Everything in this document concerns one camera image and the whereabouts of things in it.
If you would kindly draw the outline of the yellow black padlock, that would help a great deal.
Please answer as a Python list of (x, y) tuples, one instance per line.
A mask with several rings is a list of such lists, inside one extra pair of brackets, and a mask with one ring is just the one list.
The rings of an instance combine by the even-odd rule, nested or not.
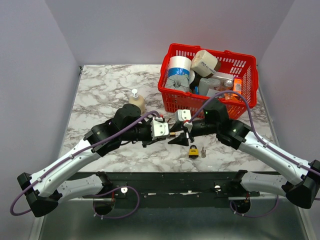
[(199, 157), (199, 150), (196, 145), (193, 144), (189, 147), (188, 157), (191, 159)]

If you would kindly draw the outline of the silver keys of yellow padlock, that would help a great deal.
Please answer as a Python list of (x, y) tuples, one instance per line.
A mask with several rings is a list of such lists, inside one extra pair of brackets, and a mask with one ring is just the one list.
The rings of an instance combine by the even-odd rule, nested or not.
[(200, 153), (201, 153), (201, 157), (202, 157), (202, 158), (205, 158), (205, 157), (206, 157), (206, 150), (205, 150), (204, 147), (202, 147)]

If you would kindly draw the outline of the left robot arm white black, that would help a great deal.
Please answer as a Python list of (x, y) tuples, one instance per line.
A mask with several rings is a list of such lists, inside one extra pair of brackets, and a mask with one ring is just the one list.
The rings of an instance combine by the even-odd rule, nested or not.
[(59, 204), (81, 197), (107, 197), (114, 187), (106, 173), (97, 172), (88, 177), (70, 178), (88, 164), (121, 147), (122, 142), (142, 142), (145, 147), (170, 136), (169, 125), (163, 116), (153, 110), (142, 114), (134, 104), (127, 103), (111, 119), (95, 125), (69, 152), (44, 169), (22, 173), (17, 180), (37, 218), (43, 217)]

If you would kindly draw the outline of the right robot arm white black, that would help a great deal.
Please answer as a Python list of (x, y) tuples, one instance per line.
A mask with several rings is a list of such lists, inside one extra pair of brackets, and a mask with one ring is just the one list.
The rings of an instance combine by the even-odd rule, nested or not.
[(292, 204), (310, 209), (320, 189), (320, 162), (296, 157), (236, 119), (231, 119), (226, 106), (218, 100), (203, 108), (204, 118), (192, 120), (188, 109), (178, 109), (171, 132), (182, 131), (170, 144), (188, 146), (194, 137), (215, 134), (222, 144), (247, 153), (277, 171), (277, 175), (238, 171), (230, 183), (230, 191), (241, 196), (245, 192), (266, 192), (286, 197)]

